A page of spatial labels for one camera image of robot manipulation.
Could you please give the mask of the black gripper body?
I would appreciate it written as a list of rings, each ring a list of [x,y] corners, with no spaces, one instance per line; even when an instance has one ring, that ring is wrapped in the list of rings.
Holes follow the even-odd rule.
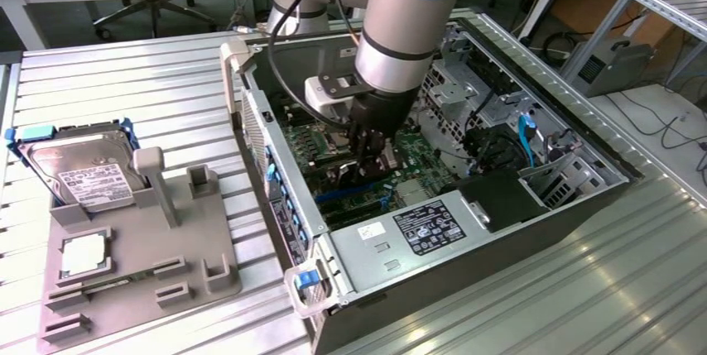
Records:
[[[361,136],[363,132],[379,132],[383,138],[394,138],[402,128],[420,88],[402,93],[373,90],[353,96],[349,118],[349,137]]]

